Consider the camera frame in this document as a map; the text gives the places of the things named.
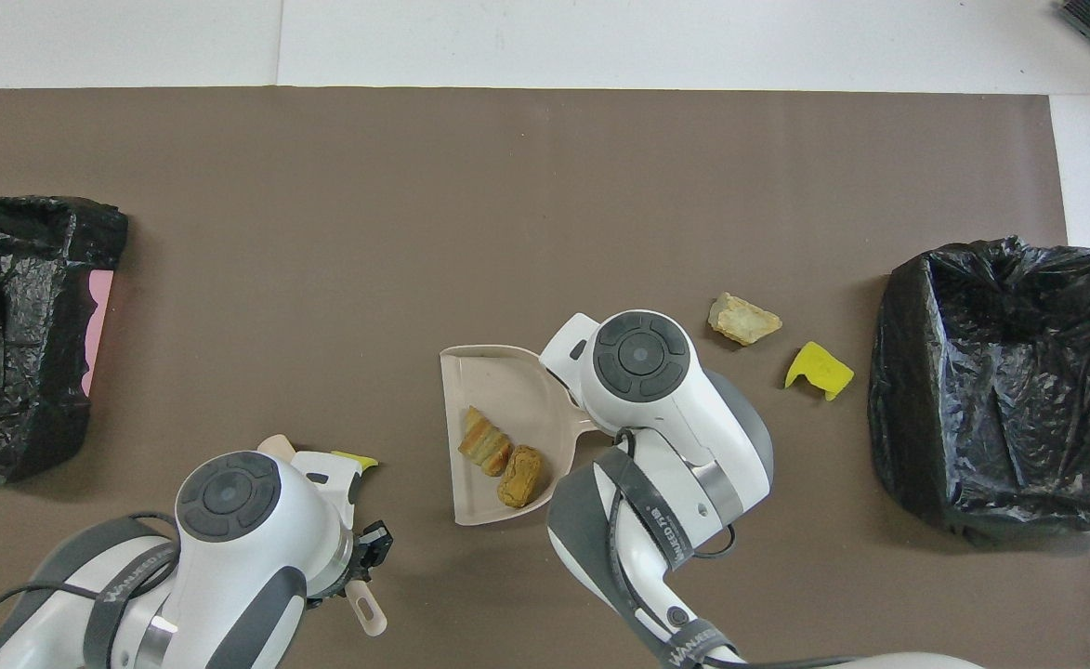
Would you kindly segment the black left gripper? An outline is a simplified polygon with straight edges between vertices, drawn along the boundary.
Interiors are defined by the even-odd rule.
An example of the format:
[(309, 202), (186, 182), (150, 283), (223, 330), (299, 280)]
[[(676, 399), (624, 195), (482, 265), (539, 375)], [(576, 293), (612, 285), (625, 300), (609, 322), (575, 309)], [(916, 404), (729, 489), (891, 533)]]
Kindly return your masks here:
[(350, 580), (370, 582), (372, 569), (383, 564), (392, 544), (392, 534), (383, 520), (362, 530), (350, 552)]

